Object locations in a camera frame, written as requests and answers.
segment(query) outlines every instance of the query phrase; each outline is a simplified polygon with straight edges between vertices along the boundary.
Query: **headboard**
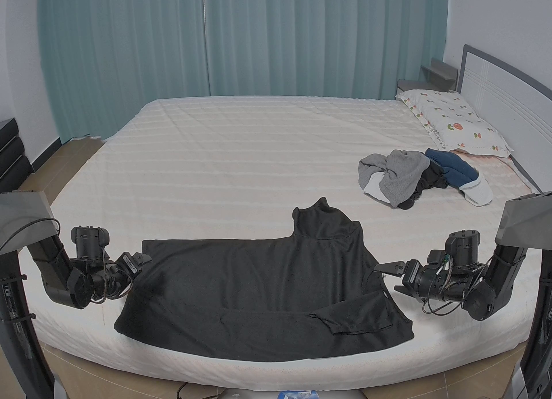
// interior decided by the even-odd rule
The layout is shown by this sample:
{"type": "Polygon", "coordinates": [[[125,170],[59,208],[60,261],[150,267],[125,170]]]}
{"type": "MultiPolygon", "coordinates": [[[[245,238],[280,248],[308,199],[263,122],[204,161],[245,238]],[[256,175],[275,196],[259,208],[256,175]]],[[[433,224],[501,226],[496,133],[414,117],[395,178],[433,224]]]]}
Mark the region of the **headboard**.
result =
{"type": "Polygon", "coordinates": [[[458,92],[500,131],[516,166],[533,185],[551,190],[552,91],[496,57],[464,45],[458,92]]]}

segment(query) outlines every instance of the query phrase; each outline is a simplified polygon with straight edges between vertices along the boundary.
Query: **gray sweater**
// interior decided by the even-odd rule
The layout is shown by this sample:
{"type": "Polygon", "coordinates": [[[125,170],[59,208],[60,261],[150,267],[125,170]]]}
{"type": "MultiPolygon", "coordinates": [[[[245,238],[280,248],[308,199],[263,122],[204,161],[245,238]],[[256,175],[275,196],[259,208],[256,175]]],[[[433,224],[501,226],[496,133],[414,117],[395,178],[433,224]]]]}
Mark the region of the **gray sweater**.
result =
{"type": "Polygon", "coordinates": [[[380,190],[396,208],[414,193],[422,172],[430,166],[430,159],[418,151],[395,149],[387,157],[371,154],[358,163],[358,184],[362,190],[375,172],[384,172],[380,190]]]}

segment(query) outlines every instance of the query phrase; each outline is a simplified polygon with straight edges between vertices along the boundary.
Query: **bed sheet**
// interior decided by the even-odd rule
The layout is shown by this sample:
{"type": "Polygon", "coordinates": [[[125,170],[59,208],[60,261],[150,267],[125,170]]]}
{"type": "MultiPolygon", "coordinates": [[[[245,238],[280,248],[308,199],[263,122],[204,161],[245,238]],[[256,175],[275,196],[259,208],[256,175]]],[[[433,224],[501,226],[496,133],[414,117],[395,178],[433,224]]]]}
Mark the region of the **bed sheet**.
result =
{"type": "MultiPolygon", "coordinates": [[[[481,232],[480,261],[494,247],[504,202],[529,189],[509,161],[464,158],[487,178],[493,202],[477,208],[458,190],[429,189],[412,209],[391,209],[363,194],[358,161],[393,149],[434,147],[418,120],[397,101],[307,97],[206,97],[156,100],[87,161],[52,211],[74,257],[76,225],[105,227],[107,247],[141,251],[143,239],[279,238],[293,231],[294,207],[321,196],[359,220],[364,243],[380,262],[417,258],[444,247],[448,234],[481,232]]],[[[530,250],[509,304],[488,320],[458,309],[422,313],[392,291],[413,320],[415,338],[391,349],[289,362],[210,359],[151,347],[118,334],[124,300],[75,310],[50,301],[28,253],[25,290],[39,339],[73,355],[142,375],[252,390],[340,390],[384,385],[452,369],[510,350],[527,339],[536,301],[540,255],[530,250]]]]}

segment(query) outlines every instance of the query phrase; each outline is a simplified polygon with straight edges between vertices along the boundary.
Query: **wall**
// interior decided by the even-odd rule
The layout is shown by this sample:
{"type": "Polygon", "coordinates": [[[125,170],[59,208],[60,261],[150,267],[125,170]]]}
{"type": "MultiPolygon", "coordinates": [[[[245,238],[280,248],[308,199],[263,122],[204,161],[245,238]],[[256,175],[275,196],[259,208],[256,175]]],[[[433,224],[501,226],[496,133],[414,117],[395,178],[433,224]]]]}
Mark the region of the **wall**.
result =
{"type": "Polygon", "coordinates": [[[448,14],[446,63],[469,44],[552,88],[552,0],[449,0],[448,14]]]}
{"type": "Polygon", "coordinates": [[[58,138],[40,67],[37,0],[0,0],[0,117],[14,116],[29,161],[58,138]]]}

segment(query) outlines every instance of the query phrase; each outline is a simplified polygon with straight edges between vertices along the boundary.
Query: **black garment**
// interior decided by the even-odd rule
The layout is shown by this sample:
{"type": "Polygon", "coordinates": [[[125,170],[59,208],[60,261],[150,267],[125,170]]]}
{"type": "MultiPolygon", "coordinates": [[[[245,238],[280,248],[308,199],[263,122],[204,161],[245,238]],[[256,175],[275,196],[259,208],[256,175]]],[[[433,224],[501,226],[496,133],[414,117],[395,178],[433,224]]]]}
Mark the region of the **black garment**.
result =
{"type": "Polygon", "coordinates": [[[143,241],[151,255],[115,329],[212,358],[287,361],[375,352],[414,337],[361,224],[321,198],[278,239],[143,241]]]}
{"type": "Polygon", "coordinates": [[[411,197],[398,205],[398,208],[407,210],[410,209],[416,200],[422,196],[422,190],[431,188],[444,189],[448,186],[448,182],[445,178],[445,171],[439,163],[431,160],[429,167],[422,172],[422,176],[418,180],[416,190],[411,197]]]}

